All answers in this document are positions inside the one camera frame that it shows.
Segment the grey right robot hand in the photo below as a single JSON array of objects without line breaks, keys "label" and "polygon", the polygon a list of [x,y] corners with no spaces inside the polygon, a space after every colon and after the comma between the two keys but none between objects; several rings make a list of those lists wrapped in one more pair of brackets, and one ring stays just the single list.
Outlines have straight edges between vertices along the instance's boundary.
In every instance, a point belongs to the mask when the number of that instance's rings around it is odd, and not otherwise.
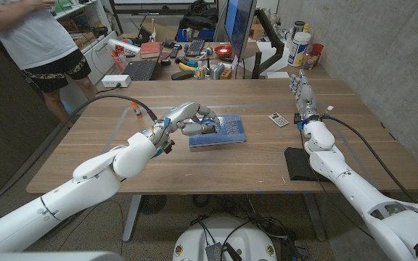
[{"label": "grey right robot hand", "polygon": [[319,116],[314,91],[303,69],[299,70],[299,75],[291,74],[290,90],[295,96],[297,109],[303,120]]}]

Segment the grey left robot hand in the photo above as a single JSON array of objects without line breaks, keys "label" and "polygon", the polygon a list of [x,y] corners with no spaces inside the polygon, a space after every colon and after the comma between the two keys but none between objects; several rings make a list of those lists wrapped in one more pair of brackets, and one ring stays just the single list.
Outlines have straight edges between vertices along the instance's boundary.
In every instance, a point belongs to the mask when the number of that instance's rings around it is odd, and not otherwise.
[{"label": "grey left robot hand", "polygon": [[168,110],[143,134],[156,146],[170,140],[170,134],[178,129],[185,136],[199,133],[213,133],[220,127],[220,121],[213,110],[197,102],[189,101]]}]

